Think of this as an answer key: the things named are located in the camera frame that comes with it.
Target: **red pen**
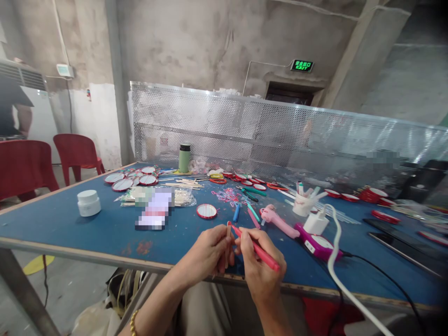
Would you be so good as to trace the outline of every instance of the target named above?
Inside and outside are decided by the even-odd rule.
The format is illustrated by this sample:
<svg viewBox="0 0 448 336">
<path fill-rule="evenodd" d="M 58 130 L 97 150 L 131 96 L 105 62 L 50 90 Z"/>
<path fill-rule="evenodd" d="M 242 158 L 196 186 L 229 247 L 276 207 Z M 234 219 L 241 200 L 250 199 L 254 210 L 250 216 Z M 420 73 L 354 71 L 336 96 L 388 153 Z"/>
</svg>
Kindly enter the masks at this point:
<svg viewBox="0 0 448 336">
<path fill-rule="evenodd" d="M 241 238 L 241 231 L 236 226 L 232 225 L 232 228 L 235 230 L 235 233 L 238 237 Z M 280 265 L 274 260 L 273 257 L 271 257 L 265 250 L 263 250 L 257 243 L 252 241 L 253 248 L 255 250 L 255 253 L 258 254 L 261 260 L 263 260 L 270 268 L 272 268 L 274 271 L 279 272 L 280 271 Z"/>
</svg>

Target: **hand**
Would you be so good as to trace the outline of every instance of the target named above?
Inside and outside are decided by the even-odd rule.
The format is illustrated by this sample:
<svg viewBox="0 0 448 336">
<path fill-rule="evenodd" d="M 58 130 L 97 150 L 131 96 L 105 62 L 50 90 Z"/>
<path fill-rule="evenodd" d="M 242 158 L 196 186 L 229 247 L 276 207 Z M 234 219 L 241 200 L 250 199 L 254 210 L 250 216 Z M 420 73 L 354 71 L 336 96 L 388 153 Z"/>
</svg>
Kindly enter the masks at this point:
<svg viewBox="0 0 448 336">
<path fill-rule="evenodd" d="M 245 278 L 256 306 L 275 305 L 280 300 L 280 284 L 285 276 L 286 262 L 283 254 L 274 246 L 266 232 L 259 229 L 240 228 L 241 238 L 235 240 L 236 254 L 243 254 Z M 255 254 L 252 239 L 280 265 L 276 272 Z"/>
<path fill-rule="evenodd" d="M 178 273 L 185 286 L 194 286 L 217 272 L 224 273 L 225 251 L 232 242 L 226 233 L 227 228 L 223 224 L 203 231 L 187 254 L 174 266 L 172 271 Z M 229 255 L 229 264 L 235 264 L 233 251 Z"/>
</svg>

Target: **charger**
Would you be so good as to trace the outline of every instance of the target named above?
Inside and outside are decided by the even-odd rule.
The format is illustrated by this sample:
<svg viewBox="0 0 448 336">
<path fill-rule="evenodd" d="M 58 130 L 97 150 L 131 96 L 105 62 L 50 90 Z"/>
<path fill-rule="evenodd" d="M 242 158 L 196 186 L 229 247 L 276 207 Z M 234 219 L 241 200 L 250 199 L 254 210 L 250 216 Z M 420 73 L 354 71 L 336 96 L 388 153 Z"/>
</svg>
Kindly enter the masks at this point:
<svg viewBox="0 0 448 336">
<path fill-rule="evenodd" d="M 325 217 L 325 212 L 321 210 L 317 214 L 309 214 L 303 229 L 310 234 L 320 236 L 327 227 L 328 222 L 329 220 Z"/>
</svg>

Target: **black cable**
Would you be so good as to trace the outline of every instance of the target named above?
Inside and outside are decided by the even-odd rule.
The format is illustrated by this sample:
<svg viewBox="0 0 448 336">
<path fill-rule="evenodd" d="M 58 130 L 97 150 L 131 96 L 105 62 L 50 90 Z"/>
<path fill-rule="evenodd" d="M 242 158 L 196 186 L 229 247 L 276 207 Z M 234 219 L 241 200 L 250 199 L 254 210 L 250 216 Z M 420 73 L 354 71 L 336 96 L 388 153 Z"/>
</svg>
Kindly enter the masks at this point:
<svg viewBox="0 0 448 336">
<path fill-rule="evenodd" d="M 406 293 L 406 291 L 394 280 L 392 279 L 386 272 L 384 272 L 381 268 L 379 268 L 378 266 L 376 266 L 374 263 L 372 263 L 371 261 L 368 261 L 366 258 L 360 257 L 358 255 L 355 254 L 351 254 L 348 252 L 344 252 L 343 254 L 344 257 L 349 257 L 349 258 L 358 258 L 361 259 L 363 261 L 365 261 L 366 263 L 368 263 L 369 265 L 373 266 L 374 268 L 376 268 L 378 271 L 380 271 L 385 277 L 387 277 L 390 281 L 392 281 L 397 288 L 403 293 L 403 295 L 406 297 L 407 301 L 409 302 L 409 304 L 411 305 L 412 310 L 414 311 L 415 317 L 417 318 L 417 321 L 420 325 L 421 331 L 423 332 L 423 335 L 426 335 L 426 328 L 425 328 L 425 324 L 423 323 L 419 312 L 417 311 L 417 308 L 414 305 L 414 302 L 412 301 L 412 299 L 409 297 L 409 295 Z"/>
<path fill-rule="evenodd" d="M 67 94 L 69 95 L 69 104 L 70 104 L 70 133 L 73 133 L 73 126 L 72 126 L 73 112 L 71 110 L 71 97 L 70 97 L 70 89 L 69 89 L 69 81 L 68 80 L 65 80 L 65 86 L 67 87 Z"/>
<path fill-rule="evenodd" d="M 46 308 L 48 301 L 48 284 L 47 284 L 47 257 L 45 256 L 45 254 L 42 255 L 42 259 L 43 259 L 43 274 L 45 276 L 43 280 L 43 285 L 45 286 L 45 290 L 47 291 L 45 294 L 45 304 L 43 306 Z"/>
<path fill-rule="evenodd" d="M 330 272 L 328 271 L 327 264 L 322 264 L 321 260 L 317 260 L 317 263 L 322 267 L 322 269 L 325 271 L 326 274 L 330 277 L 330 279 L 334 282 L 337 290 L 339 291 L 339 307 L 337 308 L 336 314 L 331 320 L 330 326 L 328 327 L 328 336 L 331 336 L 331 331 L 333 330 L 334 326 L 336 325 L 337 321 L 339 320 L 339 317 L 342 313 L 342 307 L 344 306 L 344 295 L 342 294 L 342 290 L 339 288 L 339 286 L 336 284 L 335 280 L 331 277 Z"/>
</svg>

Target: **smartphone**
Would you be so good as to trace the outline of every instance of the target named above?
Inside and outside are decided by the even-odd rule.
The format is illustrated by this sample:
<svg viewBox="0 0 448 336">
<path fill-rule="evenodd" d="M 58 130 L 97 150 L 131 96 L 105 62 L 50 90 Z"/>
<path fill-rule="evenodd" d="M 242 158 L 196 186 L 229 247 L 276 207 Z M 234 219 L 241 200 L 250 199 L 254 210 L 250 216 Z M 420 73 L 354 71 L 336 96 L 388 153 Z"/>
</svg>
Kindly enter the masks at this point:
<svg viewBox="0 0 448 336">
<path fill-rule="evenodd" d="M 440 278 L 444 278 L 447 275 L 447 265 L 444 265 L 441 261 L 434 260 L 401 240 L 387 233 L 369 232 L 369 235 L 425 271 Z"/>
<path fill-rule="evenodd" d="M 424 253 L 425 255 L 441 260 L 444 262 L 448 262 L 448 254 L 440 252 L 436 250 L 435 248 L 419 241 L 416 238 L 413 238 L 404 232 L 401 232 L 394 227 L 392 227 L 390 224 L 383 222 L 379 219 L 370 219 L 370 218 L 364 218 L 363 219 L 367 224 L 370 224 L 374 228 L 381 230 L 383 232 L 388 233 L 390 236 L 402 241 L 405 244 L 408 244 L 410 247 L 413 247 L 414 249 Z"/>
</svg>

